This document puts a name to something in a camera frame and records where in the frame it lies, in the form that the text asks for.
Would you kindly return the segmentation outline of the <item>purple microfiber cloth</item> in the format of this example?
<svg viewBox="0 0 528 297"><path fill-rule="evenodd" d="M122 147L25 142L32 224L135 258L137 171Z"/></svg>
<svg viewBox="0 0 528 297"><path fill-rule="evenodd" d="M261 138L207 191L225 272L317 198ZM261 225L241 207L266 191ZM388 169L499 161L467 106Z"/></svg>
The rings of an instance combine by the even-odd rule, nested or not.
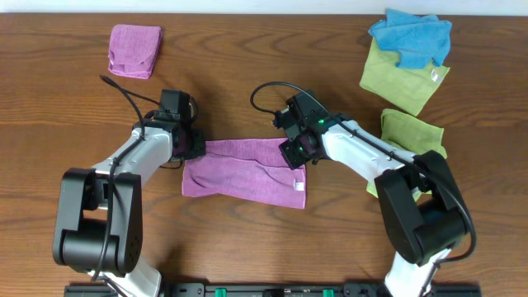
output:
<svg viewBox="0 0 528 297"><path fill-rule="evenodd" d="M189 197L226 195L268 205L303 209L305 167L290 169L278 139L221 139L206 143L204 156L186 162L181 193Z"/></svg>

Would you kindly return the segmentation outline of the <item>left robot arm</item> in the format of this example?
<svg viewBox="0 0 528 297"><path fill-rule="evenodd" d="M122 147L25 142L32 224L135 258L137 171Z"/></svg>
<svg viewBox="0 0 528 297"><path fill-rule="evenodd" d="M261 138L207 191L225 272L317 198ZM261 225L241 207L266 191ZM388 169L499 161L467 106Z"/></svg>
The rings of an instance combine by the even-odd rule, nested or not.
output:
<svg viewBox="0 0 528 297"><path fill-rule="evenodd" d="M62 177L53 259L86 273L89 285L68 285L67 296L169 296L171 289L142 257L142 189L166 163L183 165L205 154L193 129L198 106L191 95L164 89L158 107L142 114L128 140L90 168Z"/></svg>

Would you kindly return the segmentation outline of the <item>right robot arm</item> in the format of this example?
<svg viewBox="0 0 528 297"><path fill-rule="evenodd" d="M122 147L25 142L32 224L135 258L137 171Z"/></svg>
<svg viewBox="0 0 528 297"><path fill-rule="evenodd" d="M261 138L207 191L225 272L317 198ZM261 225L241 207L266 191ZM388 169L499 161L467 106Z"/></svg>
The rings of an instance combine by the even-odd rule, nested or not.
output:
<svg viewBox="0 0 528 297"><path fill-rule="evenodd" d="M479 289L434 285L439 268L469 252L451 252L473 221L446 160L436 151L417 154L365 132L356 121L333 114L311 94L300 93L274 112L285 131L280 145L290 168L321 159L342 163L375 186L384 228L396 253L379 288L387 296L475 296Z"/></svg>

